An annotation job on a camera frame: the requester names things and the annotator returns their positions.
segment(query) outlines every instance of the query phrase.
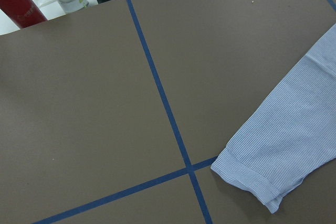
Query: sleeve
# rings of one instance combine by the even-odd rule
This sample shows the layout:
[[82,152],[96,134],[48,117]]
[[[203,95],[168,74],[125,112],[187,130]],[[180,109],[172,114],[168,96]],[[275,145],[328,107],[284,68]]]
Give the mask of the sleeve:
[[231,138],[211,169],[271,213],[336,157],[336,25],[290,70]]

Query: light blue fabric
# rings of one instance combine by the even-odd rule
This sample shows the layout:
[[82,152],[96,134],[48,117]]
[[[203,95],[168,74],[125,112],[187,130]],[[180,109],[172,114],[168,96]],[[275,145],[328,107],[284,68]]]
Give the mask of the light blue fabric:
[[336,25],[290,70],[231,138],[211,169],[271,213],[336,157]]

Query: blue striped sleeve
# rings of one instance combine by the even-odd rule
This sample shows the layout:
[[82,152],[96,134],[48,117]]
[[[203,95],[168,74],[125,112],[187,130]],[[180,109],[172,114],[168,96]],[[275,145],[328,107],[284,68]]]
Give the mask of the blue striped sleeve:
[[273,89],[211,169],[271,213],[313,170],[336,157],[336,25]]

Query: red bottle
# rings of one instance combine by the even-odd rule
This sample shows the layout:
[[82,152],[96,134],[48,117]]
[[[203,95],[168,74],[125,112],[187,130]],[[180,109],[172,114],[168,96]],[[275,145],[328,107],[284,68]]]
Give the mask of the red bottle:
[[47,20],[32,0],[0,0],[0,9],[19,28]]

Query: cloth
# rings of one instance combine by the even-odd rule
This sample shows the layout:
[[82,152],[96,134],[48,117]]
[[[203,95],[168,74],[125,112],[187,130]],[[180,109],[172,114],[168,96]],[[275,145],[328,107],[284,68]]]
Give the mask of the cloth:
[[336,25],[273,89],[211,165],[271,213],[336,157]]

